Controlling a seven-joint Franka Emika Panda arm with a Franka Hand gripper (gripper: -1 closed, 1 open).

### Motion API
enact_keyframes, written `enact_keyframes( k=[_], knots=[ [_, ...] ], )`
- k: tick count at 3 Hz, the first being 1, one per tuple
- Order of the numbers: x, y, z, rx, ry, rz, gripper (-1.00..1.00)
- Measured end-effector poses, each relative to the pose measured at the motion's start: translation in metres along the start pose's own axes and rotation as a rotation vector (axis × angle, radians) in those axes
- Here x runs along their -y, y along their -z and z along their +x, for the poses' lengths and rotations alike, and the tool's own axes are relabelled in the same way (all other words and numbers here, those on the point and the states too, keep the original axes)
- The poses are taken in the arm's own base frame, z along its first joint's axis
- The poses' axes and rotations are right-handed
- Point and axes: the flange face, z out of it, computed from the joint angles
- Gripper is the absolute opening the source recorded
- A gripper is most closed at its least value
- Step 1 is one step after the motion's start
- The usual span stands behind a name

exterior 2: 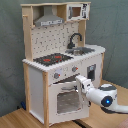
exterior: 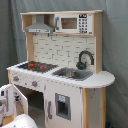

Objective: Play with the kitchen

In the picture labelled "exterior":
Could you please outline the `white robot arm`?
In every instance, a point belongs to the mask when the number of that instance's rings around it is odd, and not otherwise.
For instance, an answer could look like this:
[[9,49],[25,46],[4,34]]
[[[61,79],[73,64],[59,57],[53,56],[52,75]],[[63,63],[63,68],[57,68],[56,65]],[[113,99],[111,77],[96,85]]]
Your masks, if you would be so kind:
[[7,99],[0,97],[0,128],[38,128],[35,121],[26,114],[17,116],[12,122],[2,125],[3,108],[7,104]]

